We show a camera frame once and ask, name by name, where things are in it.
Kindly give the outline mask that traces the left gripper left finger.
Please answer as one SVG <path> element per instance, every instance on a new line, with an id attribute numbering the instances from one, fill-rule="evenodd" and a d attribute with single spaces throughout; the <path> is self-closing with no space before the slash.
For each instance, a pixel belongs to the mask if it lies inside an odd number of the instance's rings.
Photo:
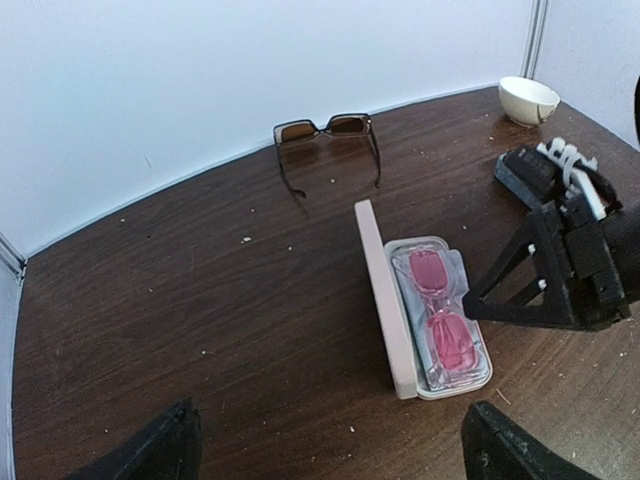
<path id="1" fill-rule="evenodd" d="M 70 479 L 197 479 L 203 451 L 199 411 L 178 401 L 116 449 Z"/>

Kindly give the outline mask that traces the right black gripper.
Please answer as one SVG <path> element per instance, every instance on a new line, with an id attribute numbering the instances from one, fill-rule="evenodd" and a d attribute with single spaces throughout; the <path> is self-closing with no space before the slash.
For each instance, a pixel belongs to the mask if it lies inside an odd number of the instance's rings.
<path id="1" fill-rule="evenodd" d="M 633 212 L 598 220 L 584 197 L 530 212 L 463 297 L 468 318 L 598 331 L 631 316 Z"/>

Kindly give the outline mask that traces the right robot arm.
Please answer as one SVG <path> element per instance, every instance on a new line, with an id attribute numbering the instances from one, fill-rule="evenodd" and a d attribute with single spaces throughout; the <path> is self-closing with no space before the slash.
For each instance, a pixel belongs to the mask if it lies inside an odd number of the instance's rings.
<path id="1" fill-rule="evenodd" d="M 530 209 L 466 293 L 475 320 L 600 331 L 639 300 L 639 208 L 623 207 L 595 159 L 556 137 L 502 154 L 494 176 Z"/>

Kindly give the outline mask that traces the dark sunglasses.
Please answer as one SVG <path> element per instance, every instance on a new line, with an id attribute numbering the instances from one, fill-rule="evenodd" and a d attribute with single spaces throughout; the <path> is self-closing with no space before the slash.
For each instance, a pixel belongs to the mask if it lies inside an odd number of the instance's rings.
<path id="1" fill-rule="evenodd" d="M 287 190 L 294 196 L 307 198 L 304 190 L 295 188 L 289 178 L 283 159 L 283 149 L 291 147 L 302 152 L 308 150 L 316 154 L 323 147 L 334 147 L 348 142 L 366 144 L 372 154 L 376 176 L 374 186 L 379 189 L 382 180 L 381 152 L 373 128 L 372 117 L 368 113 L 342 113 L 329 118 L 320 128 L 311 119 L 299 119 L 277 124 L 272 129 L 273 143 L 280 178 Z"/>

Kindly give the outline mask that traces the pink glasses case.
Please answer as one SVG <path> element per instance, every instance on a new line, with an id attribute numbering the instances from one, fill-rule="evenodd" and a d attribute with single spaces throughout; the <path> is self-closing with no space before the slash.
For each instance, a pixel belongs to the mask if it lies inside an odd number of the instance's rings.
<path id="1" fill-rule="evenodd" d="M 462 307 L 461 253 L 438 236 L 384 241 L 369 200 L 354 212 L 397 397 L 439 400 L 484 387 L 493 365 Z"/>

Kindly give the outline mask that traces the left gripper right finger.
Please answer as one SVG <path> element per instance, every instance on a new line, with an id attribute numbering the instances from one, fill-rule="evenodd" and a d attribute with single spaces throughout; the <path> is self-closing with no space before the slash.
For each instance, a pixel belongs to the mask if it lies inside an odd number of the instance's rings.
<path id="1" fill-rule="evenodd" d="M 593 479 L 549 450 L 487 401 L 472 404 L 461 426 L 468 479 Z"/>

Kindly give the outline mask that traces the grey-blue glasses case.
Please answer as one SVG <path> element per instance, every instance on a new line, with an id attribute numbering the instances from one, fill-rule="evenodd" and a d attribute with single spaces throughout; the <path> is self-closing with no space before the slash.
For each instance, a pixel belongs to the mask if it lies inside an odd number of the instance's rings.
<path id="1" fill-rule="evenodd" d="M 543 205 L 547 197 L 536 160 L 535 154 L 520 148 L 500 155 L 494 168 L 494 177 L 530 209 Z"/>

